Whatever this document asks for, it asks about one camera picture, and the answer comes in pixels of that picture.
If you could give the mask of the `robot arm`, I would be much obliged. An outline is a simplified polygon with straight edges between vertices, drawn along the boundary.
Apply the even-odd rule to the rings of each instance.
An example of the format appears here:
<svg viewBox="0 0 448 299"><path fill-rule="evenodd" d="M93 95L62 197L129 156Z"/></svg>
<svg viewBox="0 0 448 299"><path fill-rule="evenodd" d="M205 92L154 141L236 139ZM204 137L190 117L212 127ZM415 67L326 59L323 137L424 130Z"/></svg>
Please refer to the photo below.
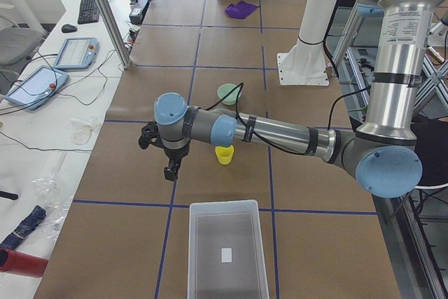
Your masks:
<svg viewBox="0 0 448 299"><path fill-rule="evenodd" d="M445 0L356 0L383 19L365 122L354 132L318 130L229 111L190 106L175 92L159 96L154 120L142 129L141 148L161 148L175 181L191 141L229 147L235 139L267 144L293 155L316 156L344 169L378 197L399 197L419 183L423 167L410 124L433 11Z"/></svg>

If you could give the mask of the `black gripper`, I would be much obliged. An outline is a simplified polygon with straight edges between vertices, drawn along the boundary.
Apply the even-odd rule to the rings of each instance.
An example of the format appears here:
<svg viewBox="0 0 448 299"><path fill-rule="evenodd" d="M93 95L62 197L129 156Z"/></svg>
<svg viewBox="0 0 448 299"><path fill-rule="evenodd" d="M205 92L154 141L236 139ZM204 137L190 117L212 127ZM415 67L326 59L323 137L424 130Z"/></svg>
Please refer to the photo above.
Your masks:
<svg viewBox="0 0 448 299"><path fill-rule="evenodd" d="M190 150L190 140L167 141L162 140L164 153L168 157L168 164L164 168L164 178L168 181L176 181L179 176L181 162Z"/></svg>

